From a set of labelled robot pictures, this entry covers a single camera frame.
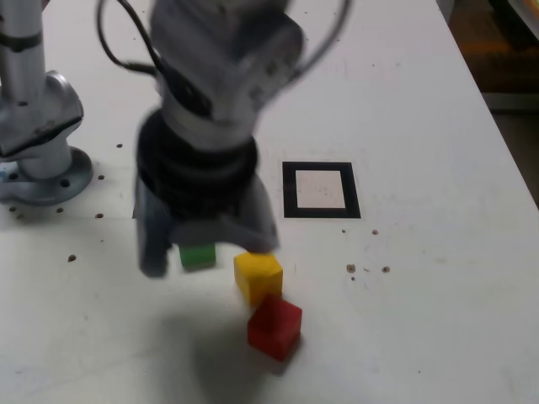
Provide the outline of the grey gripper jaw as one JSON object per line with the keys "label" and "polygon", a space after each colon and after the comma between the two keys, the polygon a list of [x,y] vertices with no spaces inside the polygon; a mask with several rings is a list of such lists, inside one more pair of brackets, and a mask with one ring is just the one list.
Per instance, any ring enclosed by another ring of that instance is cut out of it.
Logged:
{"label": "grey gripper jaw", "polygon": [[268,192],[254,176],[245,192],[214,218],[176,221],[170,242],[180,247],[229,243],[251,253],[270,253],[279,246]]}
{"label": "grey gripper jaw", "polygon": [[135,183],[136,245],[139,268],[148,278],[164,278],[168,271],[173,218],[169,208],[144,184]]}

